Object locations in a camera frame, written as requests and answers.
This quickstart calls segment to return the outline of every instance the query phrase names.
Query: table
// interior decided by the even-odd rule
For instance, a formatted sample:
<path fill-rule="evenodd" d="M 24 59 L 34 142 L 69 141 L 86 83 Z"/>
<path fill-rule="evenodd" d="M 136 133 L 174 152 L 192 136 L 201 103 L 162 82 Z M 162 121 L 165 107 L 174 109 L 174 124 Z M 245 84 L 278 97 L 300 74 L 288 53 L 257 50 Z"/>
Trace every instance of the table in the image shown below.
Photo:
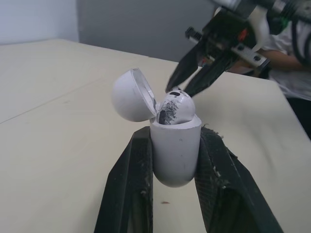
<path fill-rule="evenodd" d="M 1 232 L 93 232 L 110 169 L 148 125 L 117 115 L 113 82 L 139 67 L 161 101 L 176 63 L 64 40 L 0 46 L 0 60 Z M 284 232 L 310 232 L 311 143 L 277 85 L 224 73 L 194 101 Z M 154 232 L 205 232 L 194 181 L 154 178 Z"/>

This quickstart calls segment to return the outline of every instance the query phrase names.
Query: earbud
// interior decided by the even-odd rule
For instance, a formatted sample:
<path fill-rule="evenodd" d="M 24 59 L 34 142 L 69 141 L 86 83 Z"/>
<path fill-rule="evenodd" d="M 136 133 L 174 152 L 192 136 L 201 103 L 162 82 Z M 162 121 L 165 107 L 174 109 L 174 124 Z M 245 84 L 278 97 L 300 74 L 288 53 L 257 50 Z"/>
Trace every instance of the earbud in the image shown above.
<path fill-rule="evenodd" d="M 177 125 L 189 122 L 195 115 L 195 105 L 192 98 L 184 91 L 169 92 L 160 105 L 157 114 L 162 125 Z"/>

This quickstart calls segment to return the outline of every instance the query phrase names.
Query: gray wall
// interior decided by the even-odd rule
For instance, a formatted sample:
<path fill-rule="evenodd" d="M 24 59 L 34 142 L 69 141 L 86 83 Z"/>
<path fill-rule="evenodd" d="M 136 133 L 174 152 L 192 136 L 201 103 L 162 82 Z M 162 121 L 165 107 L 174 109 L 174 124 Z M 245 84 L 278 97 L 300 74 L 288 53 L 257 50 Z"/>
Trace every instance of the gray wall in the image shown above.
<path fill-rule="evenodd" d="M 207 0 L 78 0 L 80 42 L 179 61 L 193 44 L 185 30 L 201 30 L 214 6 Z"/>
<path fill-rule="evenodd" d="M 78 41 L 76 0 L 0 0 L 0 44 Z"/>

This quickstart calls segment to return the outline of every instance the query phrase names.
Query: white shirt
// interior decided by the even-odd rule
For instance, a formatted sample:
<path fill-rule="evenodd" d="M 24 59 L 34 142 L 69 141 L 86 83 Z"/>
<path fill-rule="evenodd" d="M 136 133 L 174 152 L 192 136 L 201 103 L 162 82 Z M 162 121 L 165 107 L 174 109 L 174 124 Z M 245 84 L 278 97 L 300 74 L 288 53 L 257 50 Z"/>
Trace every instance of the white shirt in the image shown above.
<path fill-rule="evenodd" d="M 297 43 L 300 54 L 303 55 L 303 46 L 311 26 L 299 22 L 297 25 Z M 270 35 L 263 50 L 278 50 L 287 55 L 294 55 L 292 46 L 292 24 L 279 35 Z M 278 83 L 284 95 L 288 98 L 311 100 L 311 73 L 302 71 L 271 70 L 269 79 Z"/>

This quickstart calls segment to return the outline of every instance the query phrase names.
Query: open lid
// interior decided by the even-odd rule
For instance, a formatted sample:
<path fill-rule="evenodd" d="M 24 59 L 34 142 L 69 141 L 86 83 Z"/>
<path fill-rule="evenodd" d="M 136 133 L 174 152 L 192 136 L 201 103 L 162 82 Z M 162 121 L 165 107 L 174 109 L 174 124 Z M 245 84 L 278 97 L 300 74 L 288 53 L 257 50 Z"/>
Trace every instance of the open lid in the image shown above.
<path fill-rule="evenodd" d="M 146 121 L 156 117 L 156 101 L 140 69 L 131 69 L 114 83 L 112 104 L 117 113 L 129 121 Z"/>

